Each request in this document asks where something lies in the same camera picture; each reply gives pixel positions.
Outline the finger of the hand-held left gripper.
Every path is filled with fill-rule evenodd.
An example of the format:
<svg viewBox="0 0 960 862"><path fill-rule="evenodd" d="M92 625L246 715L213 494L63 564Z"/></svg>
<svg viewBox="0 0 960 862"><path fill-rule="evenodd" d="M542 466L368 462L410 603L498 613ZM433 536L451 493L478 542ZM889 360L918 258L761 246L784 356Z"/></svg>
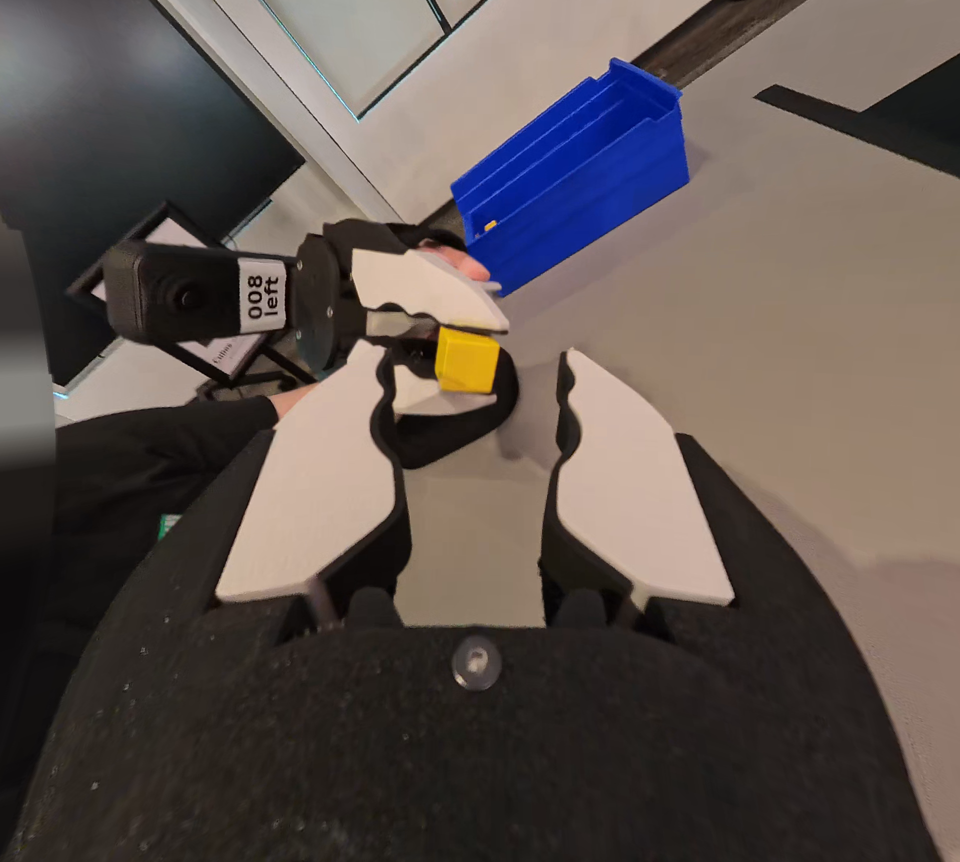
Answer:
<svg viewBox="0 0 960 862"><path fill-rule="evenodd" d="M352 251L351 280L367 312L403 312L440 326L505 334L509 321L491 286L474 280L437 254Z"/></svg>
<svg viewBox="0 0 960 862"><path fill-rule="evenodd" d="M395 365L397 417L414 416L433 419L460 416L497 404L498 396L493 393L480 394L442 389L433 362L397 361Z"/></svg>

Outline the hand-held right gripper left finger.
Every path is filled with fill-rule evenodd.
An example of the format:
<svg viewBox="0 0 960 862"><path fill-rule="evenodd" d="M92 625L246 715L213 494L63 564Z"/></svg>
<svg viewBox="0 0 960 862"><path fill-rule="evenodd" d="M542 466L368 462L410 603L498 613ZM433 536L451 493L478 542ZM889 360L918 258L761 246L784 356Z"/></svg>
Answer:
<svg viewBox="0 0 960 862"><path fill-rule="evenodd" d="M361 589L396 591L412 534L395 393L387 349L357 345L283 414L218 580L222 604L301 596L331 620Z"/></svg>

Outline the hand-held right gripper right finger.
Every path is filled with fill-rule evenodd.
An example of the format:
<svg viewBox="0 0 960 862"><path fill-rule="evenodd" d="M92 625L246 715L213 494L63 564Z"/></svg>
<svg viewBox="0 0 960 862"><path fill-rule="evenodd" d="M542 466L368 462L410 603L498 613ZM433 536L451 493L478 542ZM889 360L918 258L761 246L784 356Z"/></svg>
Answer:
<svg viewBox="0 0 960 862"><path fill-rule="evenodd" d="M639 392L583 352L560 356L558 460L541 533L546 625L575 592L601 624L636 622L655 599L736 603L677 433Z"/></svg>

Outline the blue plastic bin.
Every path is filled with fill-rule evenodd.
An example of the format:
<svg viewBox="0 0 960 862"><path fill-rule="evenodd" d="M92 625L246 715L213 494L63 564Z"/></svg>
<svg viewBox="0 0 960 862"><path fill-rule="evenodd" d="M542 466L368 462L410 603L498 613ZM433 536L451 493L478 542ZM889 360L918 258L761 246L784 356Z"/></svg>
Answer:
<svg viewBox="0 0 960 862"><path fill-rule="evenodd" d="M502 296L690 182L681 98L612 59L451 184L467 252Z"/></svg>

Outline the person's left forearm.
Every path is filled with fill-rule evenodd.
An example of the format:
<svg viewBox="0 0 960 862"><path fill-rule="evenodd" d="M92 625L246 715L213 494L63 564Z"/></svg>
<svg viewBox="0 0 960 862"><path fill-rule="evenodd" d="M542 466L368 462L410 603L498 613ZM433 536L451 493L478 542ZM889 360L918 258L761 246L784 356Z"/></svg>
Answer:
<svg viewBox="0 0 960 862"><path fill-rule="evenodd" d="M55 435L54 555L74 570L134 566L258 436L317 385L67 424Z"/></svg>

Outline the person's left hand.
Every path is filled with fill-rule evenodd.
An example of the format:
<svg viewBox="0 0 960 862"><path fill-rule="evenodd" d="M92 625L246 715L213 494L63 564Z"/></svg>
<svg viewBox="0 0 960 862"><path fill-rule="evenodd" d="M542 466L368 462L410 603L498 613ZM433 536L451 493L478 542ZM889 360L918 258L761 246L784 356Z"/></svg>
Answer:
<svg viewBox="0 0 960 862"><path fill-rule="evenodd" d="M486 283L491 280L489 270L467 252L435 240L424 240L417 247L421 253L438 256L465 277Z"/></svg>

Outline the black monitor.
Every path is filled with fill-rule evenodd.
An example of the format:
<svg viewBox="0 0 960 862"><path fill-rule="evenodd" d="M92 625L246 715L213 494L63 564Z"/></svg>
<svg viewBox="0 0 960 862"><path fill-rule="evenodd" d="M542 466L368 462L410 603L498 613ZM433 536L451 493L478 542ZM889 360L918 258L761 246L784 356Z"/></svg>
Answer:
<svg viewBox="0 0 960 862"><path fill-rule="evenodd" d="M162 204L221 241L304 157L153 0L1 0L2 221L55 386L113 341L67 290Z"/></svg>

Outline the person's black clothing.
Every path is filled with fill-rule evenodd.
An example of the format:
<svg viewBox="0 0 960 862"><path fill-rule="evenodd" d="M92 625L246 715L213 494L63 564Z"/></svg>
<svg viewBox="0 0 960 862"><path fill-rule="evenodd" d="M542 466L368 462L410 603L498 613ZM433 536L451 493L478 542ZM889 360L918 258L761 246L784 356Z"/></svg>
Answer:
<svg viewBox="0 0 960 862"><path fill-rule="evenodd" d="M2 622L2 818L12 822L94 631L160 537L202 492L196 480L54 492L49 561L24 614Z"/></svg>

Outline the black desk cover flap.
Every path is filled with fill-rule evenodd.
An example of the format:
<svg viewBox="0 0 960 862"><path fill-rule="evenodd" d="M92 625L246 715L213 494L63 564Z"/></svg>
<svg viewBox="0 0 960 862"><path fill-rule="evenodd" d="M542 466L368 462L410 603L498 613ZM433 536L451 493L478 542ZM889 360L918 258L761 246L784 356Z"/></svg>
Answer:
<svg viewBox="0 0 960 862"><path fill-rule="evenodd" d="M861 112L883 147L959 177L959 56Z"/></svg>

